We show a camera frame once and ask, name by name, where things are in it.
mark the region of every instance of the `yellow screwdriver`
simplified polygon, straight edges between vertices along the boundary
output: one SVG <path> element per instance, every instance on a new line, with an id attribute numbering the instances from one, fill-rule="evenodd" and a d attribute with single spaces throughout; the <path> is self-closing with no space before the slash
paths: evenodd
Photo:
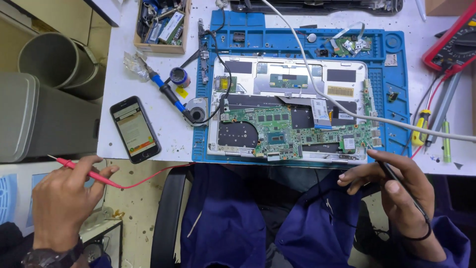
<path id="1" fill-rule="evenodd" d="M 431 98 L 432 92 L 433 92 L 433 88 L 431 89 L 430 95 L 428 97 L 428 103 L 426 104 L 426 109 L 421 110 L 421 112 L 420 112 L 420 118 L 418 119 L 418 122 L 416 123 L 417 127 L 428 129 L 428 120 L 429 120 L 430 115 L 431 115 L 430 98 Z M 415 146 L 423 146 L 425 144 L 425 141 L 426 141 L 427 137 L 428 137 L 428 134 L 424 134 L 424 133 L 421 133 L 419 131 L 413 131 L 412 144 L 415 145 Z"/>

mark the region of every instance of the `red multimeter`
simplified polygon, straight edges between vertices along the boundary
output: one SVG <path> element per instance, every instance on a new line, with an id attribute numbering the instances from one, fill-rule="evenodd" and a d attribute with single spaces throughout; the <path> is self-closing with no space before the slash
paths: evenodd
<path id="1" fill-rule="evenodd" d="M 422 60 L 440 71 L 444 62 L 453 65 L 447 75 L 461 71 L 476 59 L 476 1 L 456 23 L 423 55 Z"/>

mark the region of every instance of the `white desk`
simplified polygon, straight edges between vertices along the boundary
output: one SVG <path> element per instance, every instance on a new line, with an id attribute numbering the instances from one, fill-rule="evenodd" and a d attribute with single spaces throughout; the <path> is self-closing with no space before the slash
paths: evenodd
<path id="1" fill-rule="evenodd" d="M 180 66 L 188 59 L 198 49 L 197 21 L 199 18 L 203 18 L 205 28 L 208 28 L 211 12 L 217 9 L 214 2 L 214 0 L 194 0 L 192 2 L 193 8 L 190 14 L 187 53 L 185 55 L 149 53 L 147 63 L 164 77 L 167 77 L 171 68 Z M 109 108 L 130 96 L 136 95 L 142 100 L 144 108 L 147 109 L 146 113 L 162 145 L 162 152 L 153 157 L 152 160 L 191 162 L 192 127 L 184 122 L 182 115 L 159 92 L 154 83 L 139 82 L 124 67 L 124 51 L 129 53 L 135 51 L 132 39 L 136 27 L 138 8 L 136 2 L 125 1 L 122 7 L 120 27 L 113 28 L 111 31 L 98 155 L 107 158 L 127 159 L 126 150 L 109 114 Z M 287 19 L 295 28 L 308 24 L 317 24 L 319 28 L 345 28 L 357 21 L 362 21 L 366 24 L 367 29 L 405 32 L 411 113 L 414 113 L 418 102 L 435 75 L 435 72 L 429 70 L 420 58 L 436 41 L 433 35 L 447 30 L 456 21 L 456 17 L 428 17 L 427 22 L 424 23 L 418 14 L 414 0 L 406 1 L 403 10 L 393 17 L 374 17 L 363 11 L 345 11 L 332 13 L 328 16 L 287 16 Z M 286 27 L 285 23 L 275 15 L 266 15 L 266 26 L 268 28 Z M 192 84 L 186 89 L 188 92 L 186 99 L 179 96 L 182 103 L 186 103 L 195 97 L 197 61 L 192 62 L 185 69 L 191 76 Z M 447 113 L 452 133 L 472 135 L 471 107 L 470 70 L 465 70 Z M 463 164 L 460 170 L 453 163 L 443 163 L 441 146 L 442 139 L 438 138 L 426 154 L 420 151 L 415 157 L 415 161 L 425 173 L 455 175 L 473 175 L 475 173 L 476 144 L 451 141 L 453 161 Z"/>

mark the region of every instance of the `blue work uniform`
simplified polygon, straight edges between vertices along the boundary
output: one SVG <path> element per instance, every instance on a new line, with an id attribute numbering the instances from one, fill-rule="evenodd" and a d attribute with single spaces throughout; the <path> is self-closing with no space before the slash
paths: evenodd
<path id="1" fill-rule="evenodd" d="M 182 220 L 181 266 L 264 268 L 266 224 L 242 177 L 223 166 L 195 164 L 195 176 Z M 294 268 L 350 267 L 362 194 L 350 196 L 331 172 L 304 192 L 280 226 L 274 245 Z M 469 263 L 469 239 L 447 218 L 436 217 L 433 231 L 446 252 L 435 263 L 407 252 L 398 235 L 394 259 L 400 267 L 458 267 Z"/>

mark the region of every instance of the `blue silicone repair mat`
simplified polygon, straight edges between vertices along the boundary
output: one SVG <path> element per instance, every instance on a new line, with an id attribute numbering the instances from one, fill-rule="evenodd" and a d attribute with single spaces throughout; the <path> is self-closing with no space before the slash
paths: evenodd
<path id="1" fill-rule="evenodd" d="M 212 13 L 210 29 L 217 29 L 223 22 L 223 15 L 220 10 Z M 385 30 L 365 30 L 364 37 L 372 38 L 372 49 L 370 54 L 359 53 L 354 58 L 333 58 L 331 44 L 328 42 L 323 46 L 324 39 L 322 37 L 332 37 L 339 33 L 341 29 L 296 29 L 304 34 L 315 33 L 317 41 L 309 43 L 304 35 L 299 34 L 301 43 L 303 44 L 306 57 L 308 59 L 316 59 L 316 49 L 328 49 L 329 57 L 327 59 L 335 60 L 352 60 L 362 61 L 368 66 L 368 78 L 371 80 L 375 107 L 379 117 L 409 123 L 410 113 L 408 108 L 408 77 L 407 62 L 405 57 L 405 42 L 402 31 L 385 31 Z M 245 33 L 245 43 L 233 42 L 234 32 Z M 344 36 L 358 35 L 360 30 L 352 29 Z M 213 84 L 213 63 L 216 54 L 215 42 L 209 36 L 207 40 L 202 38 L 202 44 L 208 42 L 208 51 L 210 59 L 208 60 L 209 82 L 202 84 L 202 75 L 200 71 L 200 60 L 197 68 L 197 97 L 210 97 L 211 87 Z M 290 29 L 286 28 L 266 28 L 265 16 L 262 13 L 237 13 L 232 11 L 225 12 L 225 26 L 217 32 L 218 51 L 228 51 L 224 55 L 242 55 L 253 56 L 253 53 L 263 53 L 261 57 L 278 57 L 286 58 L 302 58 L 301 51 L 298 47 Z M 230 45 L 241 44 L 242 47 L 233 47 Z M 386 54 L 397 55 L 397 66 L 385 67 Z M 399 93 L 398 99 L 389 102 L 390 92 Z M 382 147 L 379 150 L 400 154 L 409 138 L 410 131 L 391 124 L 380 124 Z M 300 161 L 273 161 L 268 162 L 266 159 L 245 158 L 233 156 L 207 155 L 208 144 L 208 127 L 195 127 L 193 133 L 193 152 L 192 160 L 195 162 L 209 163 L 241 163 L 257 165 L 291 165 L 291 166 L 315 166 L 315 167 L 340 167 L 343 165 L 329 165 L 324 163 L 311 163 Z M 404 155 L 410 156 L 411 148 L 407 148 Z"/>

